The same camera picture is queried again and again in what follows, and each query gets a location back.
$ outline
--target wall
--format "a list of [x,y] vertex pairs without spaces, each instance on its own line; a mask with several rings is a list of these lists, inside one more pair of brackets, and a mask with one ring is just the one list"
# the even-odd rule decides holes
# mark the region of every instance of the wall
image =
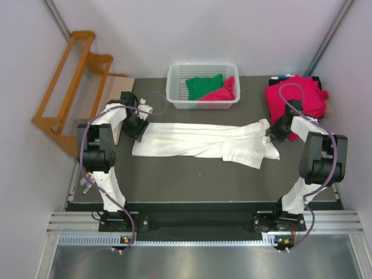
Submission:
[[93,30],[112,70],[165,77],[174,62],[229,61],[240,75],[303,73],[344,0],[54,0]]
[[0,277],[31,278],[73,159],[31,118],[66,43],[42,1],[0,1]]
[[326,50],[315,75],[330,93],[333,112],[324,119],[335,133],[349,138],[346,176],[341,187],[346,204],[358,211],[372,246],[372,2],[355,1]]

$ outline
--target pink cloth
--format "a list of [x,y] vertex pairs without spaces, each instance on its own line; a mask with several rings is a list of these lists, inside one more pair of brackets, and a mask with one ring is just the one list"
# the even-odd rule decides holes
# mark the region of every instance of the pink cloth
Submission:
[[235,77],[231,76],[224,82],[224,88],[220,88],[215,92],[211,92],[198,101],[232,101],[235,100],[234,91]]
[[[302,104],[303,113],[313,118],[321,118],[326,112],[326,100],[328,99],[328,92],[320,90],[318,82],[313,81],[311,77],[300,77],[296,75],[279,84],[268,86],[265,88],[266,102],[269,107],[271,122],[275,123],[285,112],[285,103],[279,95],[279,88],[283,84],[295,83],[302,87],[305,92],[305,100]],[[287,86],[282,89],[282,94],[286,100],[301,100],[302,93],[299,88],[294,86]],[[292,133],[288,137],[291,141],[297,139],[297,135]]]

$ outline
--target white cloth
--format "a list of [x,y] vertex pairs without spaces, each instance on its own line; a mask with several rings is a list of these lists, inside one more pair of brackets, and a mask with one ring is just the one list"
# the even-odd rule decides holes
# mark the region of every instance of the white cloth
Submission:
[[265,136],[270,127],[261,119],[243,127],[210,124],[150,123],[133,156],[194,156],[222,158],[259,169],[263,158],[279,160],[279,152]]

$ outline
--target white plastic basket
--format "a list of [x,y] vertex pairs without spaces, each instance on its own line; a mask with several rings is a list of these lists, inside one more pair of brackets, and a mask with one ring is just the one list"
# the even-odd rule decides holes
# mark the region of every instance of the white plastic basket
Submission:
[[[194,77],[215,77],[222,74],[224,80],[234,76],[233,101],[189,101],[186,80]],[[239,73],[232,63],[176,63],[169,67],[167,100],[177,109],[228,109],[240,99]]]

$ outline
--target purple cable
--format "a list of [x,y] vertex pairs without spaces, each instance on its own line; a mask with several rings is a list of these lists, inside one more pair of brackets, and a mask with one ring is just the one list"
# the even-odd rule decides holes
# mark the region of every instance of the purple cable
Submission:
[[[104,110],[103,112],[101,112],[99,115],[95,116],[92,120],[90,120],[88,123],[87,123],[87,126],[84,130],[84,134],[83,134],[83,138],[82,138],[82,142],[85,142],[85,140],[87,139],[87,134],[88,134],[88,130],[89,128],[91,127],[92,123],[94,121],[96,121],[97,119],[99,119],[100,117],[102,117],[103,115],[107,114],[107,112],[110,112],[111,110],[114,110],[114,109],[131,109],[131,110],[136,110],[138,112],[143,112],[143,113],[146,113],[148,115],[162,115],[168,108],[168,101],[167,99],[159,92],[150,92],[148,94],[146,94],[146,96],[148,95],[152,95],[152,94],[156,94],[156,95],[160,95],[164,101],[165,101],[165,108],[161,111],[161,112],[157,112],[157,113],[149,113],[149,112],[145,112],[141,109],[138,109],[138,108],[135,108],[133,106],[126,106],[126,105],[118,105],[118,106],[114,106],[108,110]],[[131,216],[131,214],[128,212],[128,210],[126,210],[124,208],[124,206],[122,206],[121,204],[119,204],[118,202],[116,202],[116,200],[114,200],[104,189],[102,189],[100,186],[97,185],[96,182],[92,182],[88,177],[87,177],[87,172],[84,170],[83,168],[83,154],[84,154],[84,145],[81,145],[81,149],[80,149],[80,159],[79,159],[79,168],[80,168],[80,172],[81,174],[83,175],[83,177],[85,178],[85,180],[87,180],[94,188],[100,190],[101,192],[103,192],[107,198],[112,202],[114,203],[118,208],[120,208],[129,218],[130,220],[130,223],[132,225],[132,236],[130,238],[130,241],[128,243],[128,245],[123,249],[123,252],[125,252],[126,250],[128,250],[130,248],[130,246],[133,244],[134,242],[134,234],[135,234],[135,225],[134,225],[134,220]],[[80,260],[78,260],[74,265],[72,265],[72,267],[69,267],[65,272],[68,272],[70,271],[72,268],[74,268],[77,264],[79,264],[80,262],[82,262],[85,258],[87,258],[88,256],[90,256],[91,254],[95,253],[95,252],[98,252],[98,251],[101,251],[101,250],[107,250],[107,249],[111,249],[111,248],[108,248],[108,247],[103,247],[103,248],[99,248],[99,249],[96,249],[94,251],[91,251],[90,253],[86,254],[84,257],[82,257]]]
[[296,112],[298,115],[300,115],[301,117],[303,117],[305,120],[313,123],[315,126],[323,129],[324,131],[326,131],[328,133],[328,135],[330,136],[331,138],[331,142],[332,142],[332,145],[333,145],[333,160],[332,160],[332,168],[331,168],[331,171],[327,177],[327,179],[325,180],[325,182],[319,186],[318,189],[316,189],[315,191],[311,192],[311,193],[308,193],[306,195],[304,195],[302,197],[303,199],[303,203],[305,204],[305,209],[310,211],[310,213],[312,214],[313,216],[313,220],[312,220],[312,224],[310,225],[310,228],[308,229],[308,231],[306,232],[306,234],[303,236],[303,238],[301,238],[297,243],[295,243],[295,245],[290,248],[289,250],[293,250],[295,249],[296,247],[298,247],[310,234],[310,232],[314,229],[314,225],[315,225],[315,214],[314,214],[314,211],[308,207],[308,205],[306,204],[306,198],[309,197],[309,196],[312,196],[312,195],[315,195],[315,194],[318,194],[321,190],[323,190],[327,185],[328,183],[331,181],[332,179],[332,176],[333,174],[335,173],[335,170],[336,170],[336,165],[337,165],[337,144],[336,144],[336,139],[335,137],[333,136],[333,134],[327,129],[325,128],[324,126],[320,125],[318,122],[314,121],[314,120],[311,120],[309,119],[307,116],[305,116],[302,112],[300,112],[299,110],[297,110],[294,106],[292,106],[283,96],[282,94],[282,89],[284,87],[287,87],[287,86],[295,86],[297,88],[299,88],[301,90],[301,93],[302,93],[302,102],[305,100],[305,92],[303,91],[302,87],[298,84],[295,84],[295,83],[287,83],[287,84],[283,84],[280,88],[279,88],[279,95],[280,97],[283,99],[283,101],[285,102],[285,104],[287,106],[289,106],[294,112]]

